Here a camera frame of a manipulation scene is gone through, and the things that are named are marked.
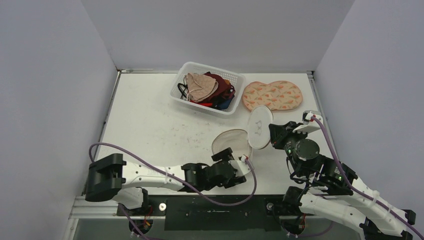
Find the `white round mesh laundry bag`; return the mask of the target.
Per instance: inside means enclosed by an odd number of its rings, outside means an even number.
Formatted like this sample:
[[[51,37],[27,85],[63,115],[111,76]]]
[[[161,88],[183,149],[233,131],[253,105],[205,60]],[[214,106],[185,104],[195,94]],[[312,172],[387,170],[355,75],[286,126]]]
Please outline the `white round mesh laundry bag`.
[[[231,148],[235,159],[245,155],[251,157],[253,150],[266,148],[271,142],[269,124],[274,120],[271,110],[260,105],[255,107],[247,120],[244,129],[230,129],[220,133],[212,142],[211,150],[215,155]]]

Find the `dark red garment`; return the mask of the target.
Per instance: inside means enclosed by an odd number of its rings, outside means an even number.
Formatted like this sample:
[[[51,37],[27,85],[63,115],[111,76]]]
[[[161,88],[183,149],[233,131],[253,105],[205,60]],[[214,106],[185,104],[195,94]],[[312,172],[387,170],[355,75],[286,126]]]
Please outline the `dark red garment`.
[[[231,85],[229,80],[222,78],[218,74],[213,74],[210,72],[206,72],[204,75],[215,79],[218,83],[218,86],[217,89],[201,103],[217,105],[218,103],[228,100],[229,98],[234,96],[234,86]]]

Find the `beige lace bra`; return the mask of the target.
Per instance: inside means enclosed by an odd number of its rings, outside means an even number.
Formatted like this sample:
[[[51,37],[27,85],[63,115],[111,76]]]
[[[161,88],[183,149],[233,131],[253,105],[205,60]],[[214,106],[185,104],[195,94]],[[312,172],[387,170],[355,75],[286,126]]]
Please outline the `beige lace bra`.
[[[205,74],[188,73],[184,77],[187,84],[187,99],[195,103],[210,97],[217,89],[218,82],[215,78]]]

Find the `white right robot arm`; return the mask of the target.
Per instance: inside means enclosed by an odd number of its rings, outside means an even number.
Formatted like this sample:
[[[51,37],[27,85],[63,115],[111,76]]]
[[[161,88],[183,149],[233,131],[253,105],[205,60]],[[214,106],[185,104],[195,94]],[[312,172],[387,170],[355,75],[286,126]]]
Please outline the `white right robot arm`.
[[[316,117],[284,125],[271,123],[270,142],[286,153],[290,179],[304,188],[287,189],[282,207],[290,215],[316,215],[342,224],[365,240],[411,240],[416,214],[399,209],[369,188],[342,163],[328,131]]]

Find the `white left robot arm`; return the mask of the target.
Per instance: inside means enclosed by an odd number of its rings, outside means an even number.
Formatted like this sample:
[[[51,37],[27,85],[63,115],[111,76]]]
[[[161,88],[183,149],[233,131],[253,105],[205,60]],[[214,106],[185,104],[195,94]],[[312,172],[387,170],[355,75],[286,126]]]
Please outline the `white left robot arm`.
[[[129,162],[123,154],[113,153],[89,165],[85,200],[115,201],[141,216],[149,210],[148,188],[184,193],[228,189],[245,183],[246,175],[253,169],[246,155],[235,159],[231,148],[211,158],[212,165],[186,163],[157,167]]]

